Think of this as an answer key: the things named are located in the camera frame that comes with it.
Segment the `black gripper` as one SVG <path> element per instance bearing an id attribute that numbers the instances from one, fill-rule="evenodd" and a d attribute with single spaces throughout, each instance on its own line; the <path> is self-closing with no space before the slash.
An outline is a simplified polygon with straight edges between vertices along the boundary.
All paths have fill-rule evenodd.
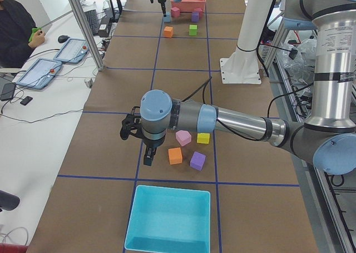
<path id="1" fill-rule="evenodd" d="M 151 140 L 148 138 L 144 138 L 144 144 L 146 145 L 145 154 L 144 154 L 144 165 L 151 166 L 154 157 L 156 155 L 157 147 L 161 146 L 164 143 L 164 138 L 158 140 Z"/>
<path id="2" fill-rule="evenodd" d="M 157 0 L 159 2 L 159 4 L 161 4 L 161 9 L 162 9 L 162 13 L 163 13 L 163 16 L 166 17 L 167 14 L 166 14 L 166 0 Z"/>

